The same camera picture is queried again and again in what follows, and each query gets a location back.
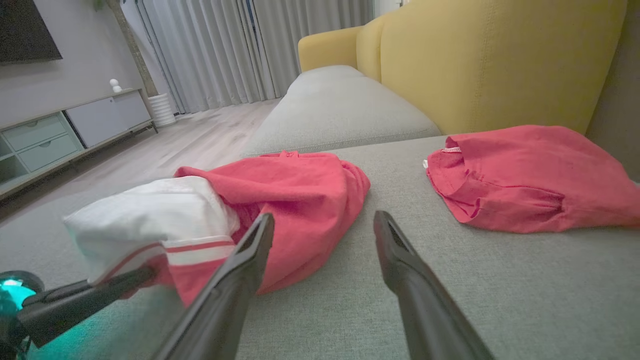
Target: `cabinet door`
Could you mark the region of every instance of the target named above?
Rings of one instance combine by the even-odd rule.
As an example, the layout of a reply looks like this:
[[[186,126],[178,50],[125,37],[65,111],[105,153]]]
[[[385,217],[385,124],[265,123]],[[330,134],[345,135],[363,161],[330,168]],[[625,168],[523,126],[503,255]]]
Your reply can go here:
[[[128,130],[113,98],[102,99],[67,110],[85,146],[91,147]]]
[[[124,95],[114,95],[113,103],[116,105],[120,118],[127,126],[127,129],[151,120],[147,107],[137,91]]]

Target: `tv stand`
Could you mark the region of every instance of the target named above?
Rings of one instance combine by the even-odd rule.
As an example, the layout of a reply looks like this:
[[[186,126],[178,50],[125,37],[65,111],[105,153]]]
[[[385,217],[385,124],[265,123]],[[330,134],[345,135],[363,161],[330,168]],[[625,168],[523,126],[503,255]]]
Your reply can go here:
[[[157,129],[141,89],[0,126],[0,200],[114,140]]]

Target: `television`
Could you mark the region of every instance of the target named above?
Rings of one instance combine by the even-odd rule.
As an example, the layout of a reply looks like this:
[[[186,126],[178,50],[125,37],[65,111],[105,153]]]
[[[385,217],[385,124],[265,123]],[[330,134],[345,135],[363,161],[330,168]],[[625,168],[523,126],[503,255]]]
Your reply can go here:
[[[33,0],[0,0],[0,64],[59,59]]]

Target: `sofa seat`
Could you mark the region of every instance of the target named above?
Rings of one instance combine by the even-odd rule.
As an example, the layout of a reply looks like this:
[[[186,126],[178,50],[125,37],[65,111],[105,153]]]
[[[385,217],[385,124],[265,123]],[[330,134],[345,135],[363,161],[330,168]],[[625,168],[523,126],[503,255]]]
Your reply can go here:
[[[422,167],[444,140],[332,151],[369,176],[365,206],[324,267],[254,299],[236,359],[408,359],[397,299],[376,254],[377,209],[395,218],[497,359],[636,357],[640,231],[522,235],[461,225]],[[48,288],[82,279],[60,216],[124,189],[65,197],[0,228],[0,271],[35,272]],[[150,359],[183,311],[174,290],[141,290],[29,358]]]
[[[244,149],[318,152],[440,135],[425,114],[353,67],[302,73]]]

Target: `white figurine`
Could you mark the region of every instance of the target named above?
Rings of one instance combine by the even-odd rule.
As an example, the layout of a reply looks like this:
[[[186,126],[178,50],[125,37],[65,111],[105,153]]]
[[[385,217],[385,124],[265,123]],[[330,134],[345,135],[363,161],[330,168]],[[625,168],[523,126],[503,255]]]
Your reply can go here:
[[[118,80],[111,79],[109,80],[109,85],[113,86],[113,92],[121,92],[122,88],[118,86]]]

